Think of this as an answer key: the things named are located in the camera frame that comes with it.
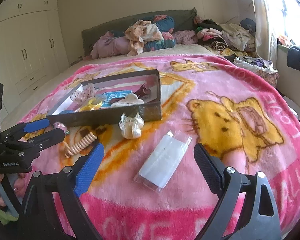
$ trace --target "bed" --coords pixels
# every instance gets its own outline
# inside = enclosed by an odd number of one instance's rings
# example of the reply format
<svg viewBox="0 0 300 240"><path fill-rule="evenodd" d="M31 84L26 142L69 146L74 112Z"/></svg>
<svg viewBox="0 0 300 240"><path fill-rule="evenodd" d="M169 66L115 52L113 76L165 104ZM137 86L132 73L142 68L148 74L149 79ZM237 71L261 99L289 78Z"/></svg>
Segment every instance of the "bed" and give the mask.
<svg viewBox="0 0 300 240"><path fill-rule="evenodd" d="M66 142L73 144L94 131L105 146L103 163L88 193L80 198L104 239L194 239L217 202L195 164L193 148L197 142L239 172L255 174L262 170L274 191L282 236L291 231L300 218L300 123L262 78L200 45L80 62L14 110L2 128L13 125L27 112L21 121L44 118L82 81L153 68L161 76L163 117L146 123L139 139L122 138L117 125L71 127L66 137ZM169 129L181 130L192 141L171 180L157 194L134 182L133 177ZM66 158L64 150L59 144L43 151L34 160L33 171L53 173L73 165L80 155ZM65 231L72 234L57 196L55 202ZM243 196L226 233L234 229L242 203Z"/></svg>

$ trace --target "pink clothing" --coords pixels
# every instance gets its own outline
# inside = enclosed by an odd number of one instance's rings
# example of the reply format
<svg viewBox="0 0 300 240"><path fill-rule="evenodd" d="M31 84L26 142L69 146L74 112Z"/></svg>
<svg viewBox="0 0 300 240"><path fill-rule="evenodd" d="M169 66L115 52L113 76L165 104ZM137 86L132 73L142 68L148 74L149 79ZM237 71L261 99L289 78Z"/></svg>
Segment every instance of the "pink clothing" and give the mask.
<svg viewBox="0 0 300 240"><path fill-rule="evenodd" d="M203 36L202 40L207 41L207 40L210 40L210 39L213 39L213 38L215 38L215 37L206 34L206 35Z"/></svg>
<svg viewBox="0 0 300 240"><path fill-rule="evenodd" d="M210 28L210 29L202 29L197 33L198 39L202 39L204 35L210 35L212 37L221 38L222 32Z"/></svg>
<svg viewBox="0 0 300 240"><path fill-rule="evenodd" d="M114 38L113 34L108 31L105 35L94 44L90 53L93 59L102 57L111 57L116 55L128 54L129 40L125 37Z"/></svg>
<svg viewBox="0 0 300 240"><path fill-rule="evenodd" d="M176 44L196 44L198 38L195 35L195 31L178 31L172 34Z"/></svg>

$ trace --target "beige bedsheet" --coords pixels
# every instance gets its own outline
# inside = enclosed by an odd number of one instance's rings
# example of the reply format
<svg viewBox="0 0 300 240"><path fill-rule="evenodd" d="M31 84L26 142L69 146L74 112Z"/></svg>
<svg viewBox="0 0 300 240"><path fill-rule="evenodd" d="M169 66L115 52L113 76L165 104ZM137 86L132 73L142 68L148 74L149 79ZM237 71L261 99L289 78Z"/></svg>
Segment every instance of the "beige bedsheet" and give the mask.
<svg viewBox="0 0 300 240"><path fill-rule="evenodd" d="M212 52L208 51L206 48L198 45L176 45L171 49L160 49L157 51L144 52L137 56L132 56L130 58L138 57L149 57L149 56L165 56L165 55L174 55L174 54L189 54L189 55L201 55L201 54L210 54ZM55 78L49 80L46 84L36 90L26 101L22 102L17 106L1 123L1 130L6 130L7 128L15 125L19 122L22 117L24 117L33 107L35 107L42 99L44 99L50 92L52 92L63 80L70 77L76 70L80 67L88 64L104 64L109 62L115 62L118 60L126 59L127 56L114 56L107 58L99 58L91 61L82 61L79 62L63 73L60 73Z"/></svg>

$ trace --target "blue gripper pad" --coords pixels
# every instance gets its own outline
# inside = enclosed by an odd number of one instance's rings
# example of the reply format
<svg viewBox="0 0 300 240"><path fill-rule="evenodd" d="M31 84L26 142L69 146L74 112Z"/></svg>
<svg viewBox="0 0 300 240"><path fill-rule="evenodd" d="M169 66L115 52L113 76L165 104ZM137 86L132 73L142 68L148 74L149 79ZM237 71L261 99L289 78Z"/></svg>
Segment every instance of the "blue gripper pad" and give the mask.
<svg viewBox="0 0 300 240"><path fill-rule="evenodd" d="M27 133L31 133L34 131L41 130L43 128L47 128L49 126L50 122L47 118L40 119L34 122L28 123L24 128L23 131Z"/></svg>
<svg viewBox="0 0 300 240"><path fill-rule="evenodd" d="M75 188L73 191L77 197L80 197L82 193L88 191L104 155L105 149L101 143L99 143L93 152L89 154L87 161L82 166L76 177Z"/></svg>

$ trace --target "drawer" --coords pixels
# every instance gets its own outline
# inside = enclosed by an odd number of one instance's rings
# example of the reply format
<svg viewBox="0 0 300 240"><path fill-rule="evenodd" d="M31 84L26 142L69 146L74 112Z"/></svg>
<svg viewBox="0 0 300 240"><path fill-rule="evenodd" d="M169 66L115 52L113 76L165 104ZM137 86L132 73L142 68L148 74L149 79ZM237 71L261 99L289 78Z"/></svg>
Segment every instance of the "drawer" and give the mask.
<svg viewBox="0 0 300 240"><path fill-rule="evenodd" d="M31 86L33 83L37 82L40 78L42 78L45 75L46 75L45 69L41 68L31 73L30 75L26 76L25 78L21 79L16 84L18 92L21 93L22 91L24 91L26 88Z"/></svg>
<svg viewBox="0 0 300 240"><path fill-rule="evenodd" d="M47 82L47 76L44 76L41 79L39 79L37 82L35 82L30 87L25 89L22 93L20 93L21 100L26 101L37 89L39 89L42 85L44 85Z"/></svg>

